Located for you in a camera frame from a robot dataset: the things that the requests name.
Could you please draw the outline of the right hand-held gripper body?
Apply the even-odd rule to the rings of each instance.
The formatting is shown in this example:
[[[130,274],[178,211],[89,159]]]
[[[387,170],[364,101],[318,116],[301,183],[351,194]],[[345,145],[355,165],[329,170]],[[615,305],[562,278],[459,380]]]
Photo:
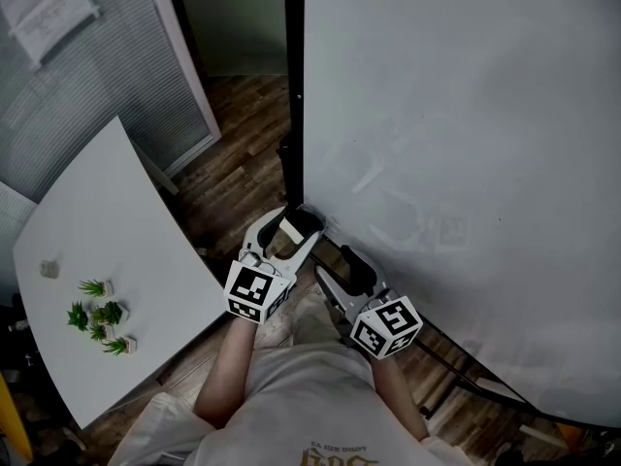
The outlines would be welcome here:
[[[356,317],[349,339],[377,360],[409,346],[423,321],[407,296],[365,307]]]

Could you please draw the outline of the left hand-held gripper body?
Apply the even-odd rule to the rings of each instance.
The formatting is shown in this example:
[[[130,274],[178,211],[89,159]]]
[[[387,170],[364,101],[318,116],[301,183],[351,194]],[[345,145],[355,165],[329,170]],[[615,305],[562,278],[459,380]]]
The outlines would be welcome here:
[[[297,281],[298,260],[269,259],[242,249],[231,264],[224,287],[226,310],[257,324],[265,323],[287,300]]]

